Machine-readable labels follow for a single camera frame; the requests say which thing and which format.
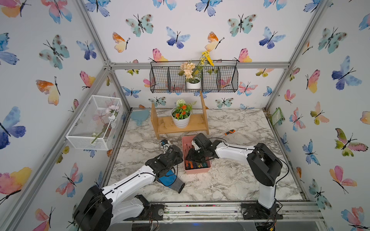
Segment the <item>wire basket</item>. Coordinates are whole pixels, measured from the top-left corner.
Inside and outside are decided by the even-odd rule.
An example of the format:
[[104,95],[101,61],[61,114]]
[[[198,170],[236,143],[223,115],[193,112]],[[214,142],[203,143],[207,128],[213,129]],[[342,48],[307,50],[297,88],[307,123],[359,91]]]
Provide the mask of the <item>wire basket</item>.
[[201,89],[187,89],[186,78],[180,65],[153,66],[150,70],[150,90],[152,93],[163,92],[236,92],[238,89],[238,70],[235,65],[204,66],[198,74]]
[[[117,106],[118,110],[107,114],[106,109],[112,105]],[[109,150],[122,112],[120,98],[92,95],[66,138],[78,149]]]

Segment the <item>wooden stand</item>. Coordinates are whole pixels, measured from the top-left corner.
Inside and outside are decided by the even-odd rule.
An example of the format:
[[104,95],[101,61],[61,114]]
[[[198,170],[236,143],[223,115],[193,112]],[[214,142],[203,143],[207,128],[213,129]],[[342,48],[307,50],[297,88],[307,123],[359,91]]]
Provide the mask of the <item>wooden stand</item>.
[[186,128],[178,128],[172,120],[172,116],[158,117],[155,106],[152,103],[152,115],[150,120],[152,121],[153,128],[157,139],[159,139],[160,134],[167,133],[177,133],[177,132],[191,132],[191,131],[207,131],[208,130],[208,120],[207,120],[207,106],[204,104],[203,94],[200,91],[200,97],[202,102],[202,114],[191,114],[189,125]]

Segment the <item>black wire basket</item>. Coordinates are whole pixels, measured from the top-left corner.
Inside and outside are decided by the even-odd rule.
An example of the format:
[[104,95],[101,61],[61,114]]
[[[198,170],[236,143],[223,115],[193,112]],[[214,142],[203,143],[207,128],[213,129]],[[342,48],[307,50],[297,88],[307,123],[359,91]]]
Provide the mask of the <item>black wire basket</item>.
[[235,65],[206,65],[199,73],[200,89],[187,89],[186,78],[180,65],[153,66],[150,70],[150,90],[163,92],[236,92],[238,89],[238,70]]

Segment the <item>pink tray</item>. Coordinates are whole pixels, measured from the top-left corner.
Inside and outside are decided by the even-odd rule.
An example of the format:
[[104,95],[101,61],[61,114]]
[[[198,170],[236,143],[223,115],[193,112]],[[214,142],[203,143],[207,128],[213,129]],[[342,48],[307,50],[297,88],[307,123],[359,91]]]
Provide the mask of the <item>pink tray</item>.
[[[189,150],[192,148],[191,141],[193,140],[194,137],[195,136],[183,136],[182,137],[182,153],[184,155],[184,169],[185,169],[186,163],[189,162],[189,161],[185,160],[185,158],[188,155]],[[185,169],[185,172],[187,174],[206,173],[211,169],[211,161],[210,160],[207,160],[207,166],[209,166],[209,167],[208,168],[202,168],[202,169],[190,169],[190,170]]]

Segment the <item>marble countertop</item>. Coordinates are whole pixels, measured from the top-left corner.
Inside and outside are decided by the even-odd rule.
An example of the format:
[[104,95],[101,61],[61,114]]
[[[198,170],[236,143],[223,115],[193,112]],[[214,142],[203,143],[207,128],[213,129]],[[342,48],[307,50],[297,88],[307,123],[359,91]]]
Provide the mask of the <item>marble countertop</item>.
[[[170,111],[170,109],[157,109],[157,114],[168,116]],[[254,146],[261,142],[266,144],[277,157],[284,159],[262,110],[209,109],[207,116],[210,135],[203,132],[207,137],[221,137],[229,143],[247,146]],[[230,129],[235,129],[236,132],[227,136],[223,135]],[[182,148],[181,138],[183,136],[198,133],[173,133],[160,135],[160,137],[161,140],[167,139]],[[150,117],[141,126],[137,126],[136,122],[131,119],[113,167],[109,185],[132,174],[148,159],[162,153],[162,150],[159,140],[155,137]],[[138,194],[144,195],[151,202],[258,199],[259,183],[249,165],[228,159],[214,159],[211,165],[207,173],[186,174],[184,164],[179,164],[178,178],[185,182],[185,187],[180,194],[157,181],[141,188]],[[286,172],[287,168],[284,166],[280,176],[285,175]],[[276,199],[302,199],[291,173],[279,182]]]

